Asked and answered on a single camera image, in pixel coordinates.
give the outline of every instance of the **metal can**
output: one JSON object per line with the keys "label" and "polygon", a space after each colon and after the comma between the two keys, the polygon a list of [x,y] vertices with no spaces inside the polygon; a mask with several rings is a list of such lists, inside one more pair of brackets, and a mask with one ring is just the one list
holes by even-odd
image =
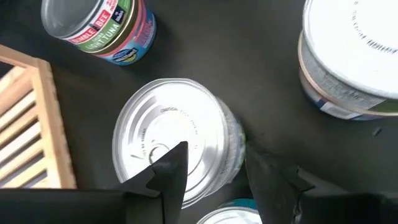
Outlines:
{"label": "metal can", "polygon": [[398,101],[374,96],[349,86],[324,69],[313,56],[303,35],[298,40],[298,59],[306,80],[323,97],[348,111],[373,116],[397,116]]}
{"label": "metal can", "polygon": [[300,81],[305,94],[310,98],[310,100],[313,101],[321,111],[329,115],[332,115],[336,118],[349,119],[353,121],[369,121],[382,118],[382,116],[357,113],[336,105],[328,98],[321,96],[321,94],[311,86],[311,83],[307,80],[302,70],[300,71]]}
{"label": "metal can", "polygon": [[132,3],[132,0],[43,0],[42,21],[50,35],[84,51],[96,50],[119,33]]}
{"label": "metal can", "polygon": [[155,15],[143,0],[133,1],[137,9],[132,10],[119,35],[103,49],[90,53],[116,65],[130,65],[146,54],[155,39]]}
{"label": "metal can", "polygon": [[346,96],[349,105],[379,115],[397,115],[396,6],[391,0],[307,0],[303,33],[308,48],[338,81],[335,86],[345,89],[331,96]]}
{"label": "metal can", "polygon": [[124,182],[188,141],[182,208],[230,182],[244,158],[244,134],[232,112],[199,83],[160,79],[138,90],[116,122],[113,161]]}
{"label": "metal can", "polygon": [[238,199],[224,204],[220,209],[209,213],[197,224],[261,224],[261,217],[254,200]]}

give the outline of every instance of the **container label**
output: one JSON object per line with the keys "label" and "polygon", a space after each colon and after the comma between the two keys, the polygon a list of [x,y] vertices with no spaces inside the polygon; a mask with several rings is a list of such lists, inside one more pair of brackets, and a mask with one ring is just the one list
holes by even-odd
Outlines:
{"label": "container label", "polygon": [[108,0],[112,11],[103,9],[99,16],[88,25],[82,35],[69,41],[85,52],[99,50],[109,43],[122,28],[123,22],[128,18],[132,0]]}
{"label": "container label", "polygon": [[339,81],[328,73],[308,49],[306,41],[302,41],[302,59],[311,79],[328,95],[336,99],[341,105],[352,108],[383,113],[398,112],[398,101],[387,100],[378,96],[358,91],[349,85]]}
{"label": "container label", "polygon": [[308,82],[305,75],[300,71],[300,81],[303,85],[304,92],[307,96],[316,104],[316,106],[323,112],[332,115],[336,118],[340,119],[352,119],[358,121],[367,121],[372,119],[378,119],[382,116],[374,116],[369,114],[361,114],[355,113],[349,110],[346,110],[340,106],[335,105],[334,103],[328,101],[326,98],[322,97],[314,87]]}
{"label": "container label", "polygon": [[126,40],[115,50],[108,54],[97,55],[116,65],[129,65],[142,58],[152,45],[156,31],[156,21],[153,13],[146,9],[143,1],[140,8],[136,26],[132,29]]}
{"label": "container label", "polygon": [[89,30],[95,30],[97,32],[100,27],[95,27],[95,22],[98,22],[101,18],[101,16],[105,15],[105,12],[107,12],[109,15],[113,13],[113,11],[116,8],[116,5],[118,4],[118,0],[107,0],[102,3],[102,6],[99,8],[97,15],[94,16],[94,18],[88,23],[88,25],[83,28],[79,33],[71,36],[64,38],[64,40],[67,40],[73,44],[79,44],[80,42],[83,42],[91,37],[93,37],[92,33],[88,33]]}

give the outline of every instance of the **silver can lid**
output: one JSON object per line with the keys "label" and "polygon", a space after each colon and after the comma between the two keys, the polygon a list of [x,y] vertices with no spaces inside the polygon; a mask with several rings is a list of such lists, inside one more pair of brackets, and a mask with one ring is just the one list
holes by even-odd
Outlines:
{"label": "silver can lid", "polygon": [[396,0],[307,0],[305,38],[314,57],[339,80],[398,99],[397,7]]}
{"label": "silver can lid", "polygon": [[217,99],[189,79],[160,79],[138,90],[119,115],[113,161],[121,182],[188,141],[188,180],[183,208],[215,185],[228,147],[226,120]]}
{"label": "silver can lid", "polygon": [[104,0],[43,0],[43,26],[54,37],[69,37],[89,23],[103,2]]}
{"label": "silver can lid", "polygon": [[203,217],[197,224],[261,224],[258,211],[244,207],[227,207],[215,210]]}

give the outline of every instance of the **wooden slatted rack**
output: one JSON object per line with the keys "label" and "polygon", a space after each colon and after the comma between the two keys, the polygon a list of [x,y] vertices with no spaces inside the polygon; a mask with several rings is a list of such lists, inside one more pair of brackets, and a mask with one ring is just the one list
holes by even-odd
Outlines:
{"label": "wooden slatted rack", "polygon": [[48,62],[0,45],[0,187],[76,187]]}

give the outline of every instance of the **black table surface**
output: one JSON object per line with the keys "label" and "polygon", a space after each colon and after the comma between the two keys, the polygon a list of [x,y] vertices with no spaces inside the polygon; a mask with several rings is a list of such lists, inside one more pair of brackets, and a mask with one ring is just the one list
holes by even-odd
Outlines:
{"label": "black table surface", "polygon": [[[111,141],[127,99],[151,80],[184,77],[220,97],[243,123],[248,141],[352,192],[398,189],[398,119],[333,118],[302,92],[297,41],[304,0],[146,2],[157,16],[155,43],[140,62],[119,67],[47,35],[38,0],[0,1],[7,6],[1,8],[0,44],[52,64],[79,188],[118,183]],[[374,136],[377,128],[382,131]],[[183,210],[180,223],[250,196],[242,169],[232,184]]]}

